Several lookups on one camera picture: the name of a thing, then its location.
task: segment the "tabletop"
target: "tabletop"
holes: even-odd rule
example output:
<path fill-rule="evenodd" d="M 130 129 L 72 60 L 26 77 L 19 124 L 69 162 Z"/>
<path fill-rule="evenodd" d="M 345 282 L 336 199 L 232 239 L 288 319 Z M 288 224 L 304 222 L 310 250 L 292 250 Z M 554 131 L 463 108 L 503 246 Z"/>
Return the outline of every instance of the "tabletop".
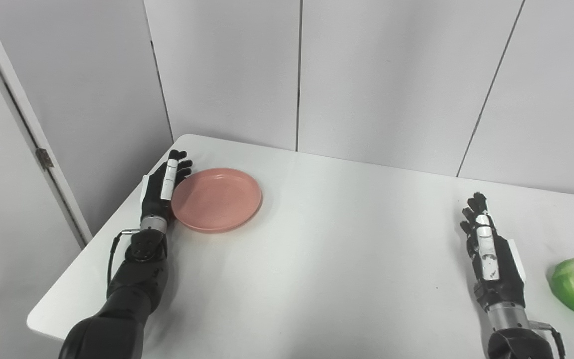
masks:
<path fill-rule="evenodd" d="M 187 150 L 194 171 L 249 173 L 263 202 L 231 232 L 174 225 L 144 359 L 484 358 L 488 321 L 458 225 L 475 191 L 519 248 L 529 319 L 556 327 L 574 358 L 574 312 L 545 277 L 574 257 L 574 195 L 194 135 L 172 147 Z M 31 329 L 64 339 L 101 308 L 110 244 L 138 226 L 140 190 L 30 312 Z"/>

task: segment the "door frame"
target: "door frame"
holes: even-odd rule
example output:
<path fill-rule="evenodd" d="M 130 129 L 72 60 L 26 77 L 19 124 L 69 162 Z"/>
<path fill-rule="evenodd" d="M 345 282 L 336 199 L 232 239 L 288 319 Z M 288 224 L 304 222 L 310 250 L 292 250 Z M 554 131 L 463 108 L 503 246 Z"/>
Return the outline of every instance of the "door frame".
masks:
<path fill-rule="evenodd" d="M 0 40 L 0 77 L 4 82 L 8 95 L 10 96 L 16 110 L 21 118 L 21 129 L 25 129 L 27 139 L 29 139 L 29 146 L 32 152 L 37 153 L 36 150 L 43 148 L 48 152 L 48 156 L 52 161 L 54 167 L 44 167 L 44 175 L 46 181 L 55 195 L 55 199 L 61 208 L 64 217 L 68 221 L 75 237 L 77 238 L 80 247 L 85 247 L 92 239 L 92 233 L 86 223 L 83 213 L 75 200 L 75 196 L 66 181 L 66 177 L 59 166 L 57 157 L 55 156 L 50 143 L 46 138 L 39 119 L 37 118 L 30 100 L 23 89 L 19 78 L 14 71 L 12 63 L 7 56 L 6 50 Z"/>

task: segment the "white wall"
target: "white wall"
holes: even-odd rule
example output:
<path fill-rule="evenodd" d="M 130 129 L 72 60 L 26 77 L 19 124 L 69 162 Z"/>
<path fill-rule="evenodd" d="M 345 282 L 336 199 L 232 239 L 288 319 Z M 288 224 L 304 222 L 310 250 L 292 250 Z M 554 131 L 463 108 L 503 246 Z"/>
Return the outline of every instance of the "white wall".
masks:
<path fill-rule="evenodd" d="M 0 81 L 0 359 L 56 358 L 25 318 L 79 252 Z"/>
<path fill-rule="evenodd" d="M 456 175 L 520 0 L 305 0 L 299 150 Z"/>
<path fill-rule="evenodd" d="M 0 0 L 0 38 L 96 232 L 171 145 L 142 0 Z"/>
<path fill-rule="evenodd" d="M 526 2 L 460 175 L 574 193 L 574 1 Z"/>
<path fill-rule="evenodd" d="M 299 0 L 145 0 L 183 134 L 295 149 Z"/>

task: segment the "robotic arm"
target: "robotic arm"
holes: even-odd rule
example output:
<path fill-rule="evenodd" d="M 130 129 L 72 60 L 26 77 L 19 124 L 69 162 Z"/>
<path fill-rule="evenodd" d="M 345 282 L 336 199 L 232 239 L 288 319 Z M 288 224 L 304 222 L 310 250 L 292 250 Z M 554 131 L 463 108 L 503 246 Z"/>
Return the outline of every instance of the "robotic arm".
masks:
<path fill-rule="evenodd" d="M 555 339 L 560 359 L 565 351 L 560 334 L 547 323 L 529 321 L 524 307 L 524 281 L 520 276 L 511 246 L 497 234 L 488 214 L 486 198 L 476 193 L 462 213 L 460 227 L 467 236 L 477 283 L 474 292 L 488 314 L 493 334 L 488 341 L 490 359 L 553 359 L 551 346 L 535 330 L 549 330 Z"/>
<path fill-rule="evenodd" d="M 168 224 L 174 188 L 191 173 L 187 154 L 171 150 L 168 161 L 143 177 L 141 226 L 121 231 L 110 250 L 106 302 L 70 330 L 59 359 L 139 359 L 148 316 L 161 302 L 167 283 Z M 112 256 L 122 234 L 131 234 L 125 260 L 110 280 Z"/>

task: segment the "silver cylinder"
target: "silver cylinder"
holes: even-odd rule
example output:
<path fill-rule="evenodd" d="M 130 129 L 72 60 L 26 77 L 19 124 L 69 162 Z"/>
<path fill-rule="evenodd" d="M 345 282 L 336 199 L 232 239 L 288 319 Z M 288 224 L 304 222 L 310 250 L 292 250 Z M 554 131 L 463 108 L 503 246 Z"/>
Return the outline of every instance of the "silver cylinder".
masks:
<path fill-rule="evenodd" d="M 161 216 L 149 216 L 141 221 L 141 230 L 155 229 L 162 233 L 167 233 L 167 221 Z"/>
<path fill-rule="evenodd" d="M 488 307 L 487 314 L 494 331 L 507 328 L 531 328 L 524 307 L 513 302 L 499 302 L 491 305 Z"/>

